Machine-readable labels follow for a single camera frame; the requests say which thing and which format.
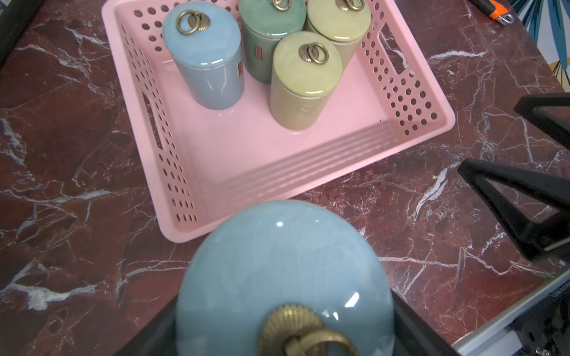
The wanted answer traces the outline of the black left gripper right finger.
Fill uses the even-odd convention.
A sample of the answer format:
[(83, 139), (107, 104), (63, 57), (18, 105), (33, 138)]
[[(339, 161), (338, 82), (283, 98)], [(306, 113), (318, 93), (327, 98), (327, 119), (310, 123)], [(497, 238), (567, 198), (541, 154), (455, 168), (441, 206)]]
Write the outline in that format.
[(460, 356), (396, 292), (392, 292), (392, 296), (395, 314), (395, 356)]

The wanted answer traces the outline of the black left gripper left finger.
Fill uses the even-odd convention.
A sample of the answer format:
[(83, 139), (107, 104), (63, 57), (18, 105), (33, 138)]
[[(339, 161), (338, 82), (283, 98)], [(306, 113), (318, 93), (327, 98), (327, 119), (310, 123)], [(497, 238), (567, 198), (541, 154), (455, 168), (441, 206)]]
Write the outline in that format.
[(176, 356), (175, 313), (177, 297), (174, 297), (141, 331), (139, 331), (115, 355)]

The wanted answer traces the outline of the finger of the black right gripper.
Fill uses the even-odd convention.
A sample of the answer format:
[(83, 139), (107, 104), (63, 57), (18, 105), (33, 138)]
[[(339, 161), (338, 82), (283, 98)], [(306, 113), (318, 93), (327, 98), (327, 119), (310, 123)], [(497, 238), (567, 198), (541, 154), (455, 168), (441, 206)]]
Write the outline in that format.
[(522, 97), (514, 111), (554, 141), (569, 149), (569, 121), (549, 114), (546, 108), (569, 107), (569, 93), (542, 93)]
[(525, 259), (569, 262), (568, 178), (475, 159), (458, 172)]

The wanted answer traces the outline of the blue front tea canister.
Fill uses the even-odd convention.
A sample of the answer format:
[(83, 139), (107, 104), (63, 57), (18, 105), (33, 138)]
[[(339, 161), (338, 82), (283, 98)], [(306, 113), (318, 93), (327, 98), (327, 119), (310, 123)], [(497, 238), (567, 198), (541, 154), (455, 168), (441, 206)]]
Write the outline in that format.
[(266, 319), (314, 312), (361, 355), (391, 355), (393, 296), (376, 253), (340, 216), (297, 200), (263, 203), (203, 241), (176, 308), (179, 355), (256, 355)]

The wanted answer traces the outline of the pink perforated plastic basket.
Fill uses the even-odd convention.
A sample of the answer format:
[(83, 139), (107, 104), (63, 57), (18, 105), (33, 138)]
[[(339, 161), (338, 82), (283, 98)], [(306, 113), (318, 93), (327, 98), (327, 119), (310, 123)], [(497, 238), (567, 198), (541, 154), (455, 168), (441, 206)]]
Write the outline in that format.
[(191, 97), (162, 32), (176, 1), (107, 1), (108, 36), (134, 140), (164, 237), (185, 243), (255, 204), (284, 200), (418, 145), (456, 117), (394, 1), (372, 22), (316, 124), (270, 114), (269, 86), (245, 75), (240, 101), (213, 111)]

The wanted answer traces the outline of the yellow-green front tea canister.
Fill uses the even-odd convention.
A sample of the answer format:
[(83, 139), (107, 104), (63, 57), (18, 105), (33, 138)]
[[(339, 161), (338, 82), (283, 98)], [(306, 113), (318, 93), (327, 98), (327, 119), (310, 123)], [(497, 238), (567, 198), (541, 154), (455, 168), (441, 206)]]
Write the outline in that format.
[(299, 31), (283, 38), (274, 51), (270, 111), (292, 131), (312, 126), (343, 74), (341, 56), (325, 37)]

